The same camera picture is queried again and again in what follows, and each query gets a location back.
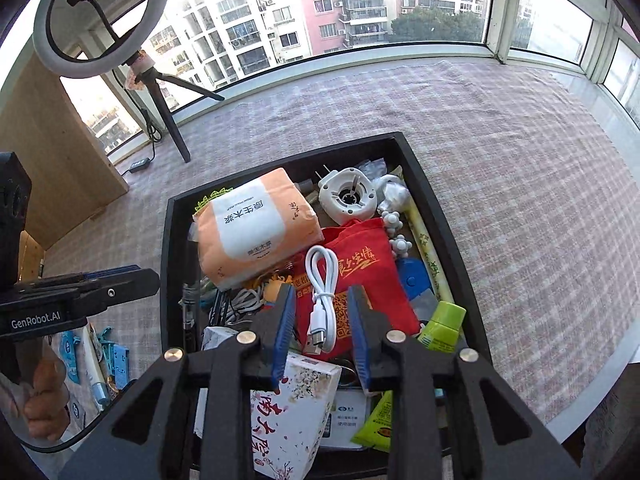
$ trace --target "black tray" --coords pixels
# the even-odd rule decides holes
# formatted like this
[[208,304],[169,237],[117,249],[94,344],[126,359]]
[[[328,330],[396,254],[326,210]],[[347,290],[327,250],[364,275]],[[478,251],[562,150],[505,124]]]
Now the black tray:
[[[312,178],[316,182],[318,176],[315,174],[315,170],[324,174],[323,165],[332,170],[341,170],[366,158],[370,160],[384,158],[389,169],[398,165],[402,166],[404,181],[411,191],[424,224],[431,235],[442,270],[449,282],[454,302],[466,308],[463,322],[466,341],[471,348],[476,349],[489,362],[492,362],[482,317],[458,246],[427,177],[404,135],[400,132],[351,140],[282,158],[170,198],[164,220],[160,263],[162,352],[173,347],[185,347],[182,311],[178,306],[182,295],[182,276],[185,268],[185,241],[195,208],[204,196],[209,196],[212,191],[222,187],[241,186],[276,168],[284,168],[294,182],[302,182],[308,178]],[[307,479],[347,480],[386,474],[387,458],[387,453],[375,450],[321,450],[307,475]]]

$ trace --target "checkered cloth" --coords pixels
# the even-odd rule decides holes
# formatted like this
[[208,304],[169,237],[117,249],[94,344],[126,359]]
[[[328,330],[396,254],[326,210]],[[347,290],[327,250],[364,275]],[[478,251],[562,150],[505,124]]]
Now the checkered cloth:
[[[375,64],[277,86],[180,130],[193,160],[183,163],[165,140],[149,170],[127,174],[128,194],[47,251],[47,275],[125,264],[159,272],[169,197],[401,130],[460,248],[495,367],[543,422],[589,384],[638,314],[638,185],[548,72],[455,60]],[[130,349],[133,378],[160,355],[158,296],[93,321],[113,326],[113,339]],[[71,386],[89,410],[88,391]]]

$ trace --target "silver bolt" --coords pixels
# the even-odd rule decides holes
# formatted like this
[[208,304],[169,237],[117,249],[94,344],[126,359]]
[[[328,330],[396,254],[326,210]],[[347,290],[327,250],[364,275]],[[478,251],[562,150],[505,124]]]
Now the silver bolt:
[[182,359],[184,352],[180,348],[169,348],[164,353],[164,358],[169,362],[179,361]]
[[239,333],[236,336],[236,339],[238,340],[239,343],[242,343],[243,345],[248,345],[253,343],[256,339],[257,339],[257,335],[255,335],[255,333],[251,332],[251,330],[245,330],[244,332]]
[[401,330],[389,330],[389,332],[386,333],[386,338],[392,343],[404,343],[406,334]]
[[460,351],[460,359],[466,363],[475,363],[478,361],[479,355],[473,348],[463,348]]

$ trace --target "green cream tube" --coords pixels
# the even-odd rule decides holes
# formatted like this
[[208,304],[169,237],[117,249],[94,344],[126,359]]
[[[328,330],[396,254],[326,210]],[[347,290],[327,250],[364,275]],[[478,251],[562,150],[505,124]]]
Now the green cream tube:
[[[465,314],[466,310],[461,306],[441,301],[438,303],[431,320],[420,330],[418,341],[429,350],[453,352]],[[382,395],[378,405],[351,441],[361,446],[389,452],[391,447],[391,412],[392,393],[389,391]]]

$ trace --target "red pouch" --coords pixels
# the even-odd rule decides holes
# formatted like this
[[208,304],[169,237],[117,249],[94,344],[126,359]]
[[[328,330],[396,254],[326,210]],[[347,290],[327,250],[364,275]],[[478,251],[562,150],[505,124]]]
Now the red pouch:
[[[338,256],[338,284],[334,298],[337,338],[335,347],[329,354],[322,353],[314,357],[327,360],[351,350],[351,330],[347,316],[347,290],[351,285],[364,286],[371,307],[384,312],[393,328],[409,335],[418,333],[420,322],[400,284],[382,218],[364,222],[352,220],[342,227],[322,229],[322,234],[323,245]],[[305,254],[299,253],[295,257],[293,279],[297,294],[296,325],[298,338],[303,346],[309,327],[309,315],[313,310],[313,287],[305,272]],[[325,268],[324,260],[321,260],[318,269],[323,280]]]

